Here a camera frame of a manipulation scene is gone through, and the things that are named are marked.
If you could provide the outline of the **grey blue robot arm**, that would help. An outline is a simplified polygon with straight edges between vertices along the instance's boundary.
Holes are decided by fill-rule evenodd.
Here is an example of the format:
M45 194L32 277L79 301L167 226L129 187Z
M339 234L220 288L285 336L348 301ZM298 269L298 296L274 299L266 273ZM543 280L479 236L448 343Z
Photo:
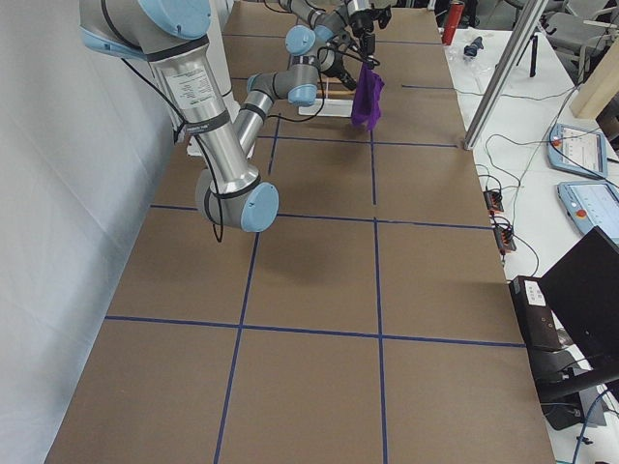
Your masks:
M302 19L324 42L348 29L358 41L360 53L375 51L374 8L370 1L341 1L332 11L321 11L309 1L278 1L282 9Z
M225 227L261 232L275 220L279 193L262 181L248 154L274 102L311 106L324 75L346 80L334 38L346 31L360 37L372 29L363 21L366 1L343 1L326 13L307 1L283 1L283 10L302 19L289 30L285 46L292 60L283 72L262 73L248 82L237 116L224 102L207 58L211 6L207 1L82 1L84 44L99 53L148 63L156 91L197 143L207 167L196 186L198 211L220 240Z

